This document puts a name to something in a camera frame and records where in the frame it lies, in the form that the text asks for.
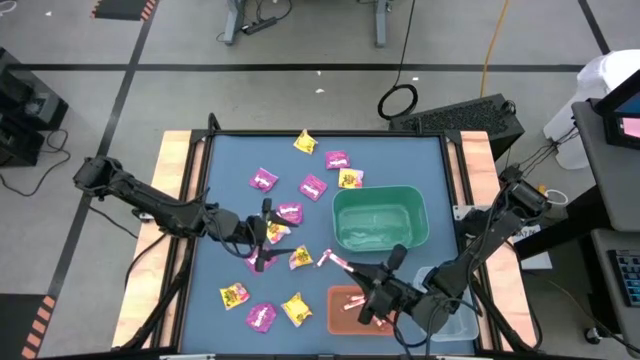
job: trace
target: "purple candy wrapper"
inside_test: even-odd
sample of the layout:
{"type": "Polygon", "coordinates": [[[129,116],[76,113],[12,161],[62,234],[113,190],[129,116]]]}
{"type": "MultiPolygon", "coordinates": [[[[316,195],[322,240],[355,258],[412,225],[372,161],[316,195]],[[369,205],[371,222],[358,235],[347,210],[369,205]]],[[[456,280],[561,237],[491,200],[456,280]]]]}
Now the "purple candy wrapper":
{"type": "Polygon", "coordinates": [[[258,304],[251,308],[245,322],[253,330],[264,334],[269,331],[276,315],[275,306],[269,303],[258,304]]]}
{"type": "MultiPolygon", "coordinates": [[[[244,259],[244,263],[247,264],[247,266],[249,267],[249,270],[251,270],[252,273],[259,275],[260,273],[256,271],[256,259],[258,258],[258,249],[256,248],[253,251],[253,255],[251,255],[250,258],[248,259],[244,259]]],[[[268,268],[271,267],[271,265],[273,265],[276,261],[278,260],[277,256],[274,256],[271,258],[271,260],[269,261],[265,261],[264,262],[264,271],[267,271],[268,268]]]]}
{"type": "Polygon", "coordinates": [[[278,215],[288,221],[291,221],[294,224],[301,224],[303,214],[302,214],[302,204],[300,203],[287,203],[278,205],[276,208],[278,215]]]}
{"type": "Polygon", "coordinates": [[[249,185],[256,189],[260,189],[262,192],[271,190],[273,185],[278,181],[278,177],[268,172],[267,170],[260,168],[258,172],[249,180],[249,185]]]}
{"type": "Polygon", "coordinates": [[[300,192],[307,195],[311,200],[318,201],[322,193],[327,190],[327,184],[317,177],[309,174],[300,184],[300,192]]]}
{"type": "Polygon", "coordinates": [[[348,168],[351,165],[349,155],[345,151],[327,151],[325,154],[327,169],[348,168]]]}

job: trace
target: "wooden table edge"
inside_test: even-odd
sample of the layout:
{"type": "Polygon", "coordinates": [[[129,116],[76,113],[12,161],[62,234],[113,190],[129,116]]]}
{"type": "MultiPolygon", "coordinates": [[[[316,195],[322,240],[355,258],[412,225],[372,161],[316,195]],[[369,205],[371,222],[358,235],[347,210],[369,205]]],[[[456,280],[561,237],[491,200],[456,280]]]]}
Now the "wooden table edge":
{"type": "MultiPolygon", "coordinates": [[[[462,132],[461,137],[474,203],[476,205],[490,205],[497,195],[500,185],[489,146],[489,138],[485,132],[462,132]]],[[[151,182],[152,186],[169,195],[178,197],[190,138],[191,131],[166,131],[164,133],[151,182]]],[[[456,197],[459,204],[464,204],[460,171],[455,150],[451,145],[450,143],[448,146],[448,152],[456,197]]],[[[189,199],[193,198],[197,191],[196,179],[200,171],[199,159],[202,156],[202,142],[200,142],[199,146],[193,162],[192,177],[189,180],[189,199]]],[[[154,223],[143,224],[140,229],[135,254],[144,250],[159,235],[160,233],[154,223]]],[[[156,305],[160,294],[168,250],[169,241],[167,240],[150,251],[132,271],[113,337],[114,347],[128,341],[156,305]]],[[[183,250],[184,246],[181,244],[174,273],[182,261],[183,250]]],[[[500,248],[487,261],[487,272],[496,306],[522,339],[527,344],[533,345],[536,342],[536,335],[531,322],[517,258],[512,250],[507,246],[500,248]]],[[[165,315],[164,330],[160,341],[161,346],[167,346],[170,343],[175,303],[174,299],[165,315]]],[[[491,349],[491,335],[486,319],[480,318],[479,325],[482,346],[484,349],[491,349]]],[[[509,349],[504,338],[502,338],[502,345],[505,350],[509,349]]]]}

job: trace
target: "green plastic bin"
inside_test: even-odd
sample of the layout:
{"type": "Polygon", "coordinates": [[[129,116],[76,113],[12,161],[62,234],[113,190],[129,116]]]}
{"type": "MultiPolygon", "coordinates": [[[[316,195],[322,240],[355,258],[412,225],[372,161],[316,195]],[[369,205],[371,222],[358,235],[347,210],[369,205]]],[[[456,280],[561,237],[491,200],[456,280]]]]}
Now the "green plastic bin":
{"type": "Polygon", "coordinates": [[[338,244],[351,251],[407,249],[429,237],[424,199],[412,186],[345,189],[333,198],[333,228],[338,244]]]}

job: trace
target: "black floor mat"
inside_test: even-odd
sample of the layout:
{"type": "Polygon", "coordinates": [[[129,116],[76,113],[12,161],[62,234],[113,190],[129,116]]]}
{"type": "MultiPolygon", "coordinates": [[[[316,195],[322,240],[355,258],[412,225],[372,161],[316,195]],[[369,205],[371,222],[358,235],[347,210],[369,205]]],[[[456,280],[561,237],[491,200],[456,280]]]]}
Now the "black floor mat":
{"type": "Polygon", "coordinates": [[[155,0],[100,0],[92,16],[98,19],[148,20],[155,0]]]}
{"type": "Polygon", "coordinates": [[[2,359],[30,359],[38,354],[55,301],[45,295],[0,294],[2,359]]]}

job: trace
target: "small white label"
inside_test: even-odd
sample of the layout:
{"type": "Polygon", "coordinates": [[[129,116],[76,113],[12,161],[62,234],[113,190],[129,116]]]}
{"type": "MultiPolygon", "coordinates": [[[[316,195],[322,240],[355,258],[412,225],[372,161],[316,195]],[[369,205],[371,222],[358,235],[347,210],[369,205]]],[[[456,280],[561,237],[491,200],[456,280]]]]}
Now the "small white label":
{"type": "Polygon", "coordinates": [[[309,185],[304,185],[302,188],[303,188],[303,189],[305,189],[305,190],[307,190],[308,192],[312,193],[312,194],[313,194],[313,196],[318,197],[318,190],[316,190],[316,189],[312,188],[311,186],[309,186],[309,185]]]}
{"type": "Polygon", "coordinates": [[[347,165],[347,159],[332,160],[332,161],[329,161],[329,165],[332,165],[332,166],[347,165]]]}
{"type": "Polygon", "coordinates": [[[525,226],[517,234],[513,235],[513,242],[518,242],[522,239],[528,238],[529,236],[537,233],[538,231],[540,231],[540,225],[525,226]]]}
{"type": "Polygon", "coordinates": [[[255,179],[253,179],[255,182],[257,182],[260,185],[264,185],[264,186],[269,186],[271,185],[271,183],[263,178],[261,178],[260,176],[256,176],[255,179]]]}
{"type": "Polygon", "coordinates": [[[298,212],[298,208],[284,208],[280,210],[281,214],[288,214],[290,212],[298,212]]]}
{"type": "Polygon", "coordinates": [[[253,323],[253,326],[262,325],[262,322],[264,321],[265,316],[267,316],[267,308],[260,310],[260,313],[258,313],[258,319],[256,319],[256,321],[253,323]]]}

